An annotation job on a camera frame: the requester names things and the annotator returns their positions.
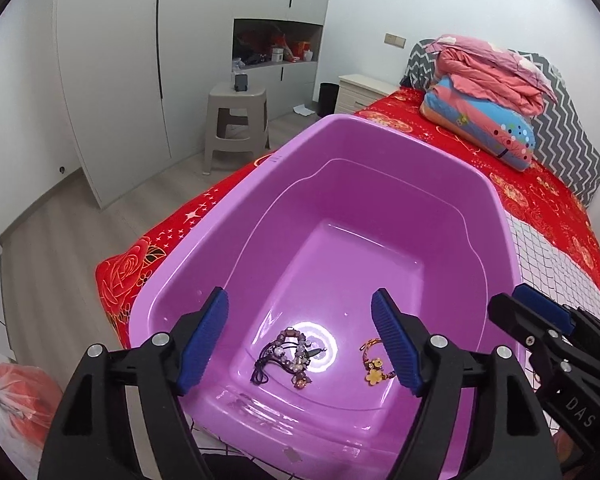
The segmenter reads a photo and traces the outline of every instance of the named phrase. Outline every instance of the plastic bag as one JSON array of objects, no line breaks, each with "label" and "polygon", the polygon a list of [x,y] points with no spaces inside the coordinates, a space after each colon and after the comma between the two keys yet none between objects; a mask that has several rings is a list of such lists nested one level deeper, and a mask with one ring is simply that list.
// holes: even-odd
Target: plastic bag
[{"label": "plastic bag", "polygon": [[62,390],[40,368],[0,363],[0,446],[28,479],[38,467]]}]

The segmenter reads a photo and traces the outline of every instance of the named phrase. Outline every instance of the flower charm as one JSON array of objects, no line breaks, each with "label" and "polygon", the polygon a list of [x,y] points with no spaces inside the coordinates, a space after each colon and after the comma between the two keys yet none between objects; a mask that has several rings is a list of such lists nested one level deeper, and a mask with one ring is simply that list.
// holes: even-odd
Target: flower charm
[{"label": "flower charm", "polygon": [[296,376],[294,376],[293,379],[291,379],[291,382],[298,390],[302,390],[305,386],[307,386],[307,384],[311,382],[311,379],[309,377],[297,378]]},{"label": "flower charm", "polygon": [[382,381],[382,370],[378,370],[374,368],[373,370],[369,370],[369,374],[365,377],[365,380],[371,385],[375,386],[380,381]]}]

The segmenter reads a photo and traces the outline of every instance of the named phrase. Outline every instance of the folded quilt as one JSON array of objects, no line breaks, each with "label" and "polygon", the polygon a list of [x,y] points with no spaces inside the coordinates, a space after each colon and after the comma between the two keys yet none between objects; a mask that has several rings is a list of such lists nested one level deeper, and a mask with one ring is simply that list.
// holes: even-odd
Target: folded quilt
[{"label": "folded quilt", "polygon": [[438,55],[435,80],[448,75],[454,88],[487,99],[524,117],[544,111],[542,91],[506,68],[494,66],[462,50],[446,48]]},{"label": "folded quilt", "polygon": [[448,48],[461,50],[479,58],[483,62],[489,63],[491,66],[509,70],[511,73],[520,76],[534,88],[547,94],[549,99],[554,103],[557,102],[554,90],[551,88],[551,82],[542,71],[531,61],[516,52],[499,48],[489,41],[459,36],[457,34],[440,36],[427,45],[426,52],[441,52]]}]

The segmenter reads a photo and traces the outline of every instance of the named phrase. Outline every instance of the metal screw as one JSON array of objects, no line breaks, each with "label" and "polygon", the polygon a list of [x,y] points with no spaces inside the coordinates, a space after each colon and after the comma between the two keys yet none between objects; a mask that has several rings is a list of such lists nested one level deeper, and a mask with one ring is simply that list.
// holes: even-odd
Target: metal screw
[{"label": "metal screw", "polygon": [[436,348],[444,348],[446,345],[449,344],[449,341],[446,340],[446,337],[444,337],[443,335],[433,335],[431,336],[430,341],[431,344]]},{"label": "metal screw", "polygon": [[91,345],[87,349],[87,355],[89,357],[98,357],[100,354],[102,354],[102,350],[102,345]]},{"label": "metal screw", "polygon": [[511,352],[511,349],[506,346],[498,346],[498,349],[496,350],[496,352],[503,359],[509,359],[513,355],[513,352]]},{"label": "metal screw", "polygon": [[169,342],[169,334],[160,332],[151,338],[151,342],[156,346],[165,346]]}]

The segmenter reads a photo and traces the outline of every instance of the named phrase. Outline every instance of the black object on stool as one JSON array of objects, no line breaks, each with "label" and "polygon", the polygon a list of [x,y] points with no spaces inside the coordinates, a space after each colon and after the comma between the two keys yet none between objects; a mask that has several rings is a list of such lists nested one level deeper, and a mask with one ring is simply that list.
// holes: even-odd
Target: black object on stool
[{"label": "black object on stool", "polygon": [[236,92],[246,92],[249,86],[247,85],[246,74],[236,74],[234,88]]},{"label": "black object on stool", "polygon": [[332,115],[336,109],[338,92],[340,86],[336,83],[320,83],[320,95],[318,96],[318,117]]}]

